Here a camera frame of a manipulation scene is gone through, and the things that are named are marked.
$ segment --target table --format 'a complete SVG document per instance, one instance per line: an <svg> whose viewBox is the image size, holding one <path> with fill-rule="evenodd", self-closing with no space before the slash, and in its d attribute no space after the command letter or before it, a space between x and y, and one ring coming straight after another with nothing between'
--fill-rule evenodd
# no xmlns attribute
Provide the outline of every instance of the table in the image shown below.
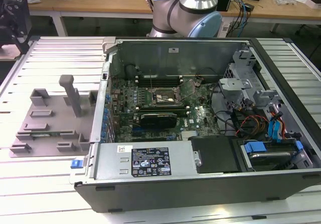
<svg viewBox="0 0 321 224"><path fill-rule="evenodd" d="M34 88L46 88L49 95L65 94L58 84L60 74L73 74L74 85L80 94L98 89L103 64L100 57L102 39L42 37L31 43L29 53L16 62L5 84L0 86L0 223L294 224L321 221L321 185L309 187L286 200L272 202L95 213L73 188L70 164L75 156L10 159L7 147L13 142L29 109L29 96ZM293 44L282 39L259 41L298 95L305 100L309 100L308 95L316 95L316 92L305 91L310 88L309 81L318 82L311 78L321 78L307 73L312 65ZM296 73L292 71L294 67L299 69ZM314 90L321 95L320 87ZM312 101L321 104L320 97L313 97ZM255 219L254 215L266 219Z"/></svg>
<svg viewBox="0 0 321 224"><path fill-rule="evenodd" d="M31 15L51 16L59 36L67 36L62 17L102 17L152 19L152 12L145 0L41 0L29 5ZM295 6L277 6L273 0L251 1L254 11L249 19L256 23L321 24L321 11L302 3ZM230 23L238 16L236 3L227 12L221 12L223 23L218 37L226 37Z"/></svg>

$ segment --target blue tab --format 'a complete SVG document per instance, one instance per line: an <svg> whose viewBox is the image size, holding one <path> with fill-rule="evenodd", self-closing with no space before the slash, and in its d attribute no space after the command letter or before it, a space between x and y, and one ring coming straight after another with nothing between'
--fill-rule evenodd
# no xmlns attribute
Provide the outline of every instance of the blue tab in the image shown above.
<svg viewBox="0 0 321 224"><path fill-rule="evenodd" d="M301 143L301 141L296 141L295 144L299 150L303 150L303 144Z"/></svg>
<svg viewBox="0 0 321 224"><path fill-rule="evenodd" d="M83 168L83 166L82 166L83 162L84 162L83 160L72 160L70 168L71 169L81 169L81 168Z"/></svg>
<svg viewBox="0 0 321 224"><path fill-rule="evenodd" d="M280 127L280 122L276 121L275 125L274 125L274 129L273 129L272 139L277 140L277 142L280 141L278 136L277 136L277 133L279 131L279 127Z"/></svg>
<svg viewBox="0 0 321 224"><path fill-rule="evenodd" d="M244 147L247 153L266 152L266 148L262 141L248 142Z"/></svg>
<svg viewBox="0 0 321 224"><path fill-rule="evenodd" d="M273 134L273 124L274 124L274 121L269 122L269 128L267 130L269 137L272 137L272 134Z"/></svg>

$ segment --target black label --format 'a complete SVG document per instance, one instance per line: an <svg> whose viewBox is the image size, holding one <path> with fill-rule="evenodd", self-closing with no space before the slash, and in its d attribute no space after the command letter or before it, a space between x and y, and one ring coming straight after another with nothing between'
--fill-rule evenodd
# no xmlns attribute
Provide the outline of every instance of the black label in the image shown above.
<svg viewBox="0 0 321 224"><path fill-rule="evenodd" d="M131 150L131 175L133 177L171 175L169 149L149 148Z"/></svg>

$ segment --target table leg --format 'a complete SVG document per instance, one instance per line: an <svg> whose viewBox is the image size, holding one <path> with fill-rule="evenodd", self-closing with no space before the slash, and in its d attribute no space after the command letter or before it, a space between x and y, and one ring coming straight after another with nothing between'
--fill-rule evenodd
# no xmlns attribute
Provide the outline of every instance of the table leg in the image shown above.
<svg viewBox="0 0 321 224"><path fill-rule="evenodd" d="M52 20L54 21L57 33L59 37L67 37L68 33L66 31L65 23L60 15L60 12L54 12L52 15Z"/></svg>
<svg viewBox="0 0 321 224"><path fill-rule="evenodd" d="M270 29L271 33L274 33L276 31L276 28L279 26L279 23L274 23L273 26Z"/></svg>
<svg viewBox="0 0 321 224"><path fill-rule="evenodd" d="M229 30L229 27L231 25L231 22L233 21L233 17L223 17L222 18L222 23L221 26L219 28L217 37L219 38L225 38L226 34Z"/></svg>

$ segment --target wooden workbench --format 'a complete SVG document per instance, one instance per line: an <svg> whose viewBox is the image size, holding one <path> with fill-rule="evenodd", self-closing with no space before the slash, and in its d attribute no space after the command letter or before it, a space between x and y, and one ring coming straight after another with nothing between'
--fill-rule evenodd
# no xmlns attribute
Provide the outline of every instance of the wooden workbench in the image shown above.
<svg viewBox="0 0 321 224"><path fill-rule="evenodd" d="M66 36L62 16L110 17L110 18L152 18L152 12L145 0L41 0L30 5L32 15L53 17L59 36ZM305 4L276 5L273 0L251 1L254 11L249 21L293 24L321 24L321 11ZM223 25L229 25L238 16L239 8L231 3L227 12L221 12Z"/></svg>

